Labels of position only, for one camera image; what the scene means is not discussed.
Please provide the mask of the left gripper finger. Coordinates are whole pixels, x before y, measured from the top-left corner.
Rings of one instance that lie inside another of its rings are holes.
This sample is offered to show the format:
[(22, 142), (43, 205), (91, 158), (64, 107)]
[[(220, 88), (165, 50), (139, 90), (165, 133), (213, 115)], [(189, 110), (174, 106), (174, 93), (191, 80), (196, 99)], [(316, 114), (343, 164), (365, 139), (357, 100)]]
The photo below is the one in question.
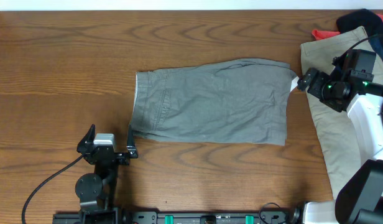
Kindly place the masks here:
[(129, 154), (129, 158), (138, 158), (138, 151), (137, 151), (136, 144), (134, 141), (131, 125), (128, 126), (126, 148), (127, 148), (128, 154)]
[(93, 141), (95, 139), (95, 131), (96, 126), (92, 124), (88, 130), (88, 132), (84, 135), (81, 141), (78, 143), (76, 151), (78, 153), (86, 153), (89, 148), (93, 145)]

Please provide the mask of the grey shorts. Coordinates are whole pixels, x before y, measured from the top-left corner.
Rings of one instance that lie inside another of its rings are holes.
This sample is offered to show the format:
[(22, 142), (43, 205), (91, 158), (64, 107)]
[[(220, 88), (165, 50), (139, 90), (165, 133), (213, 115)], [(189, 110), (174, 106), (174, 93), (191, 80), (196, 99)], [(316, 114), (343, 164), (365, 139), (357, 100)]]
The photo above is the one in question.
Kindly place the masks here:
[(284, 145), (290, 65), (243, 58), (136, 75), (136, 136), (166, 142)]

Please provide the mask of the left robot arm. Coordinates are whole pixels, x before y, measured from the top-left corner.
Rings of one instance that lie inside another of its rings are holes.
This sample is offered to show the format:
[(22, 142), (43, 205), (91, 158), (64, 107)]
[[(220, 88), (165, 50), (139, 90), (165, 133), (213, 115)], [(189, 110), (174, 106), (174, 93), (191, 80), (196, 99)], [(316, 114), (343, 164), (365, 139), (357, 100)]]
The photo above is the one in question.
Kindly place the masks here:
[(81, 224), (129, 223), (130, 218), (122, 209), (115, 207), (114, 194), (117, 186), (118, 167), (128, 166), (131, 159), (138, 158), (138, 151), (128, 127), (126, 152), (116, 152), (113, 134), (96, 134), (95, 125), (77, 145), (76, 151), (84, 160), (95, 167), (93, 173), (81, 176), (75, 185), (75, 193), (80, 199)]

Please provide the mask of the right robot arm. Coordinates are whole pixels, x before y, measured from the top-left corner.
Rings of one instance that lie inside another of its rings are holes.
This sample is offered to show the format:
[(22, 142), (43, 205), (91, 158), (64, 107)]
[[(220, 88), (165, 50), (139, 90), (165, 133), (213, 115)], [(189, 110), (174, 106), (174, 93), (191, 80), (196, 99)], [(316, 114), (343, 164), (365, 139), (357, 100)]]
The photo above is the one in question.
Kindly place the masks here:
[(333, 59), (330, 74), (315, 68), (297, 88), (337, 112), (346, 112), (359, 146), (361, 168), (336, 200), (308, 202), (295, 211), (295, 223), (383, 223), (383, 85), (373, 82), (376, 54), (349, 49)]

